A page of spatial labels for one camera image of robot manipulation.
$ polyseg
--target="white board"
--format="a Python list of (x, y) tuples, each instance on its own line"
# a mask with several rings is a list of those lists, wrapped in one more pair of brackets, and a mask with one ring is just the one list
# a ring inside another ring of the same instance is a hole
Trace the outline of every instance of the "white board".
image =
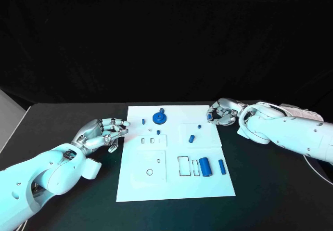
[[(152, 123), (152, 115), (164, 108), (165, 123)], [(207, 105), (165, 105), (165, 106), (129, 106), (126, 121), (131, 123), (128, 134), (125, 135), (116, 202), (164, 200), (216, 196), (234, 196), (227, 164), (221, 153), (220, 139), (216, 126), (205, 121)], [(165, 143), (142, 148), (141, 136), (165, 136)], [(187, 143), (188, 133), (197, 132), (193, 143)], [(180, 176), (178, 156), (188, 157), (190, 176)], [(164, 161), (164, 165), (156, 165), (156, 158)], [(194, 176), (191, 160), (207, 157), (213, 175)], [(223, 160), (226, 175), (220, 173), (218, 159)], [(151, 177), (146, 170), (152, 166)]]

